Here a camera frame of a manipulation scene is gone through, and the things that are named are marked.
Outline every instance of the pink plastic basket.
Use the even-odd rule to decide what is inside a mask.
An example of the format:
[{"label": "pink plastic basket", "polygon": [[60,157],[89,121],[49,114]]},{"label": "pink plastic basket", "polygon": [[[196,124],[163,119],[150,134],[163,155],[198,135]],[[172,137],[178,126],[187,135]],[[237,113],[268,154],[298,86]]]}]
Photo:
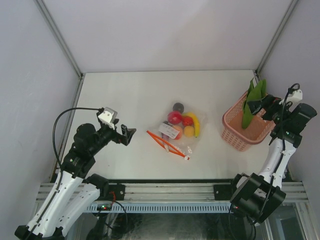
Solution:
[{"label": "pink plastic basket", "polygon": [[265,110],[262,109],[254,116],[246,129],[242,128],[243,104],[246,95],[247,92],[222,117],[224,130],[221,137],[240,152],[246,151],[252,145],[261,143],[275,127],[273,121],[266,121],[261,118],[265,114]]}]

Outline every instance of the yellow banana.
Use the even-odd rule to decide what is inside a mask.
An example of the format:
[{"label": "yellow banana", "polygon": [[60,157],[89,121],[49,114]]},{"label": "yellow banana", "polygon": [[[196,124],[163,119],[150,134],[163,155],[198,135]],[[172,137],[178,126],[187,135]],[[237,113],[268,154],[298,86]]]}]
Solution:
[{"label": "yellow banana", "polygon": [[190,112],[190,111],[182,114],[182,116],[188,116],[188,117],[192,118],[193,124],[194,124],[194,136],[197,138],[200,134],[200,122],[199,122],[197,116],[193,112]]}]

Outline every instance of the white cable holder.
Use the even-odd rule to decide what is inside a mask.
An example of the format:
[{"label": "white cable holder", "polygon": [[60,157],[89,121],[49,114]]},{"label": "white cable holder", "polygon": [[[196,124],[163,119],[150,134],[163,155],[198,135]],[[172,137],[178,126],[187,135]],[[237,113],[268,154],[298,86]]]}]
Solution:
[{"label": "white cable holder", "polygon": [[115,124],[113,123],[117,117],[118,112],[116,112],[115,110],[109,108],[109,107],[105,107],[103,112],[101,114],[98,115],[98,119],[108,125],[110,128],[112,128],[113,130],[115,130]]},{"label": "white cable holder", "polygon": [[[286,98],[286,102],[292,102],[292,103],[298,103],[302,100],[303,94],[302,90],[298,89],[295,90],[292,94],[289,94],[288,97]],[[282,99],[279,104],[282,105],[284,103],[285,99]]]}]

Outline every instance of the sticker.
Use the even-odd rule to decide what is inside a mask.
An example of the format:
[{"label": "sticker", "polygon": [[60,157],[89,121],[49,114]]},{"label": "sticker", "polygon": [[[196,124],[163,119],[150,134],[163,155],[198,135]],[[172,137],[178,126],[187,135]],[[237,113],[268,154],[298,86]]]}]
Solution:
[{"label": "sticker", "polygon": [[175,139],[180,131],[174,129],[172,126],[169,126],[165,123],[161,123],[159,126],[159,132],[167,135],[171,139]]}]

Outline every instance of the dark purple fruit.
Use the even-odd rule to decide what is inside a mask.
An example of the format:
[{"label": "dark purple fruit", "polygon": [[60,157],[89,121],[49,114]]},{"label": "dark purple fruit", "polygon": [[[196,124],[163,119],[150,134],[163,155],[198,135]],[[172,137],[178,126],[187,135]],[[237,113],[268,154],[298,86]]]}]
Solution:
[{"label": "dark purple fruit", "polygon": [[179,113],[183,113],[184,110],[185,110],[185,106],[180,103],[180,102],[177,102],[173,105],[173,108],[172,108],[173,111],[178,111]]}]

